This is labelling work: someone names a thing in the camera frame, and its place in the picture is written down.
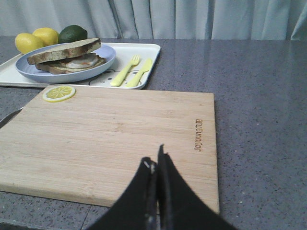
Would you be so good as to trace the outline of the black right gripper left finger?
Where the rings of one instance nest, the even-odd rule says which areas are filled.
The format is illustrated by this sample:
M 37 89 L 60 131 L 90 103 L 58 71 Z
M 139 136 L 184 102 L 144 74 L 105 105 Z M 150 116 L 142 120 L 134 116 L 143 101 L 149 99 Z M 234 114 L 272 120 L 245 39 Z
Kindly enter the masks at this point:
M 155 230 L 157 228 L 156 163 L 149 157 L 140 165 L 120 198 L 89 230 Z

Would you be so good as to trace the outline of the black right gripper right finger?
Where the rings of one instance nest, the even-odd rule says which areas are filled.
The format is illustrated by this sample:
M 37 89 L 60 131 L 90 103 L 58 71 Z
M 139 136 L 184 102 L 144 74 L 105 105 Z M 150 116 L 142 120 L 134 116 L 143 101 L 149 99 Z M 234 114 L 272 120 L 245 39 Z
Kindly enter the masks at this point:
M 158 151 L 157 197 L 162 230 L 234 230 L 193 192 L 171 157 Z

